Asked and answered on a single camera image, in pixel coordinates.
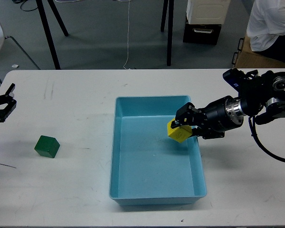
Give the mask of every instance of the green cube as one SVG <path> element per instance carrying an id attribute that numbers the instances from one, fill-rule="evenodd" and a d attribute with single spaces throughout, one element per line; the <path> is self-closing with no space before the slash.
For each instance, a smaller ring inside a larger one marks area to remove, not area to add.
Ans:
<path id="1" fill-rule="evenodd" d="M 55 158 L 59 146 L 55 138 L 42 135 L 35 146 L 35 151 L 41 156 Z"/>

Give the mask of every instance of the table leg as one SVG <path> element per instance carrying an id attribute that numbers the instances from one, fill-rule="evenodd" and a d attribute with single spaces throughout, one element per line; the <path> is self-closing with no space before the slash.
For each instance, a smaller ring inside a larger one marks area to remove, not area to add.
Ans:
<path id="1" fill-rule="evenodd" d="M 161 22 L 162 22 L 161 23 L 161 32 L 164 32 L 164 30 L 165 30 L 168 2 L 169 2 L 169 0 L 163 1 L 162 16 L 161 16 Z"/>
<path id="2" fill-rule="evenodd" d="M 59 14 L 59 12 L 58 12 L 58 10 L 57 10 L 53 0 L 47 0 L 47 1 L 49 3 L 49 6 L 51 7 L 51 9 L 52 9 L 56 19 L 57 19 L 60 27 L 61 27 L 61 30 L 63 31 L 63 34 L 67 37 L 68 36 L 67 29 L 66 29 L 66 27 L 65 27 L 65 25 L 64 25 L 64 23 L 63 23 L 63 21 L 61 19 L 61 16 L 60 16 L 60 14 Z"/>
<path id="3" fill-rule="evenodd" d="M 167 66 L 171 66 L 174 0 L 169 0 Z"/>
<path id="4" fill-rule="evenodd" d="M 44 11 L 42 0 L 36 0 L 36 3 L 37 3 L 38 11 L 40 14 L 41 22 L 43 25 L 43 29 L 44 29 L 44 32 L 45 32 L 46 37 L 47 37 L 47 41 L 48 41 L 47 43 L 48 43 L 49 50 L 50 50 L 52 58 L 53 58 L 55 69 L 60 70 L 61 69 L 60 64 L 59 64 L 57 53 L 55 50 L 53 38 L 51 36 L 51 31 L 50 31 L 49 26 L 48 26 L 48 20 L 47 20 L 46 13 Z"/>

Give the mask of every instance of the drawer handle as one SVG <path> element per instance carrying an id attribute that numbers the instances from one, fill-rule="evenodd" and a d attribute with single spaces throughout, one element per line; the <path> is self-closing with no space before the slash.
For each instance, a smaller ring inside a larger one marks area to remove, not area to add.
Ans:
<path id="1" fill-rule="evenodd" d="M 200 28 L 194 28 L 193 31 L 199 32 L 199 33 L 208 33 L 208 34 L 214 32 L 213 29 L 204 29 L 204 28 L 201 28 L 201 29 Z"/>

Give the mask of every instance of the table surface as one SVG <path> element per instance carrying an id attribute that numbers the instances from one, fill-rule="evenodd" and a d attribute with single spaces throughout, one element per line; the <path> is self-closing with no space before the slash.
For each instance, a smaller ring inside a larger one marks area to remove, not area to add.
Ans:
<path id="1" fill-rule="evenodd" d="M 0 163 L 16 169 L 0 165 L 0 227 L 285 225 L 285 163 L 259 149 L 247 118 L 223 139 L 199 138 L 208 193 L 196 203 L 121 207 L 109 197 L 116 97 L 189 95 L 202 108 L 237 96 L 226 70 L 8 73 L 0 94 L 15 83 L 17 108 L 0 123 Z M 285 157 L 285 118 L 257 131 Z M 41 135 L 59 141 L 54 159 L 34 151 Z"/>

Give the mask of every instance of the white wire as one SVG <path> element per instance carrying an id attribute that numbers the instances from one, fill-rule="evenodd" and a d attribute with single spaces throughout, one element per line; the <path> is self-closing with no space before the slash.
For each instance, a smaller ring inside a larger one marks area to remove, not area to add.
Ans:
<path id="1" fill-rule="evenodd" d="M 118 1 L 125 1 L 125 2 L 129 3 L 129 5 L 128 5 L 127 60 L 123 66 L 125 70 L 129 70 L 130 68 L 129 69 L 125 68 L 125 65 L 128 63 L 128 59 L 129 59 L 129 28 L 130 28 L 130 1 L 131 0 L 118 0 Z"/>

